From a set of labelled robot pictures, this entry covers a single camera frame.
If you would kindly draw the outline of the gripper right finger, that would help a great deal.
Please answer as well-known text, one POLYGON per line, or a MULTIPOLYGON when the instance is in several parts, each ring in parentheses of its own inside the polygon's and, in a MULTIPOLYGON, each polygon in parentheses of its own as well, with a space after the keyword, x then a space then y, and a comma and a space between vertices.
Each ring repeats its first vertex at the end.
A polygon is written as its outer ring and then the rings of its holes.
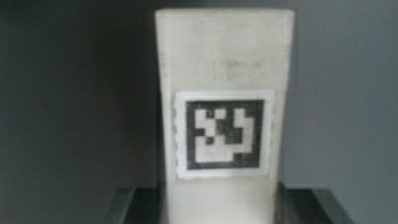
POLYGON ((280 224, 355 224, 328 189, 280 187, 280 224))

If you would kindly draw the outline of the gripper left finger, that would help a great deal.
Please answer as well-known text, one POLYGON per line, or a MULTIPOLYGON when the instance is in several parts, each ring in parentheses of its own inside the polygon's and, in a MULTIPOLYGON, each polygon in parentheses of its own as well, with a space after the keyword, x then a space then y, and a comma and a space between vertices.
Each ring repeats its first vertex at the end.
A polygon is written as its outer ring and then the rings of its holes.
POLYGON ((122 187, 115 190, 100 224, 157 224, 154 188, 122 187))

